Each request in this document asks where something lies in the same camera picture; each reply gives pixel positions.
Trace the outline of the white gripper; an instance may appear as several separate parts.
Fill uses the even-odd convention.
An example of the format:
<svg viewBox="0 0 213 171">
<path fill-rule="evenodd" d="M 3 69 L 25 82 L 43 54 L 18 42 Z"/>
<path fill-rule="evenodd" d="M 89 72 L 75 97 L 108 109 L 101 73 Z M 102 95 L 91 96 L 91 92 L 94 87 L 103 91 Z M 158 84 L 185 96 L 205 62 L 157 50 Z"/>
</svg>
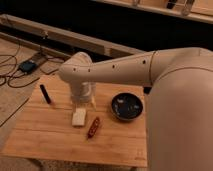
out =
<svg viewBox="0 0 213 171">
<path fill-rule="evenodd" d="M 92 82 L 70 84 L 71 100 L 75 103 L 87 103 L 95 94 L 96 85 Z"/>
</svg>

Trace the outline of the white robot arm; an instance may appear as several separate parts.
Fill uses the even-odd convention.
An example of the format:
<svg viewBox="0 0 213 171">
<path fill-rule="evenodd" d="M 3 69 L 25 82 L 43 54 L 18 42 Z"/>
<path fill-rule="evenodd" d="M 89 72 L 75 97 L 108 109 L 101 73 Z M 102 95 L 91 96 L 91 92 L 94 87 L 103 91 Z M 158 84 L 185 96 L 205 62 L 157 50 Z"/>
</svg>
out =
<svg viewBox="0 0 213 171">
<path fill-rule="evenodd" d="M 96 82 L 149 87 L 149 171 L 213 171 L 213 51 L 156 50 L 96 63 L 78 52 L 59 76 L 75 101 L 90 99 Z"/>
</svg>

